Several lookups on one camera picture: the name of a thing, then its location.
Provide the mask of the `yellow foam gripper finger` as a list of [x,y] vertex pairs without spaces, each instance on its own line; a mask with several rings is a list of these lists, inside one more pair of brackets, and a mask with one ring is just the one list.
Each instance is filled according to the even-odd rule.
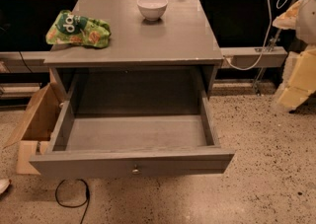
[[296,110],[316,92],[316,49],[291,52],[285,61],[278,105]]
[[294,30],[301,2],[302,0],[296,1],[280,16],[277,16],[273,21],[273,26],[282,30]]

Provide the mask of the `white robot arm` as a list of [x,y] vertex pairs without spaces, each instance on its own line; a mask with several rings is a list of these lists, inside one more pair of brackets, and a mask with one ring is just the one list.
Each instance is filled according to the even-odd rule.
[[295,111],[316,92],[316,0],[298,0],[273,21],[282,30],[295,30],[307,46],[291,51],[285,61],[282,83],[276,90],[276,105]]

